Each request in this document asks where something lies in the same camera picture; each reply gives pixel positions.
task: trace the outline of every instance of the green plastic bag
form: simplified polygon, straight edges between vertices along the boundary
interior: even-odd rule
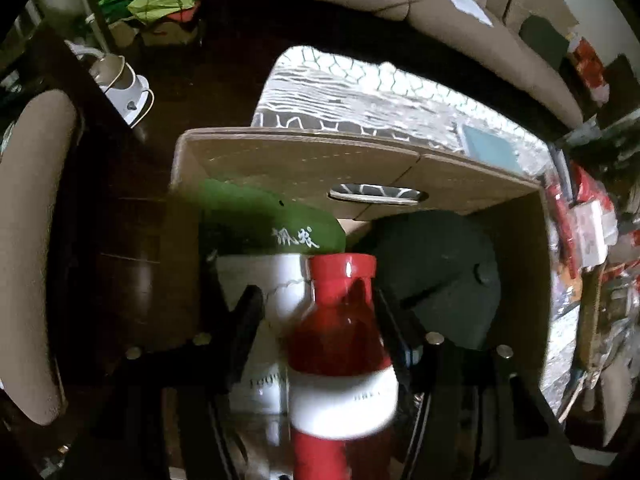
[[[342,253],[333,215],[253,187],[205,180],[197,195],[200,254]]]
[[[148,25],[172,12],[191,9],[196,0],[133,0],[127,9],[142,23]]]

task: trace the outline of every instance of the white electric kettle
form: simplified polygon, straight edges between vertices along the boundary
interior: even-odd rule
[[[89,73],[125,122],[132,128],[135,127],[148,114],[156,100],[146,78],[136,75],[124,56],[105,54],[96,48],[71,42],[67,44],[76,56],[89,55],[97,58]],[[146,106],[149,95],[151,102]]]

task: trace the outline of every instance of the red and white bottle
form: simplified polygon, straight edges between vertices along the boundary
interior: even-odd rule
[[[296,480],[384,480],[398,382],[376,325],[368,254],[309,260],[314,309],[287,342]]]

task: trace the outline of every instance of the box handle hole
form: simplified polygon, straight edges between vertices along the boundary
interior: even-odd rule
[[[368,204],[418,205],[427,200],[429,194],[409,187],[337,184],[329,191],[329,198]]]

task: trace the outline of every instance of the cardboard box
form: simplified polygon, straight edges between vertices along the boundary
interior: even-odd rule
[[[540,378],[551,277],[540,185],[464,156],[405,142],[302,130],[212,128],[180,137],[148,348],[177,346],[199,331],[198,213],[188,196],[205,178],[280,193],[331,212],[343,226],[362,227],[360,222],[418,209],[471,215],[494,242],[502,282],[487,344],[510,345],[523,373]],[[336,184],[407,187],[428,198],[415,205],[345,202],[329,197]]]

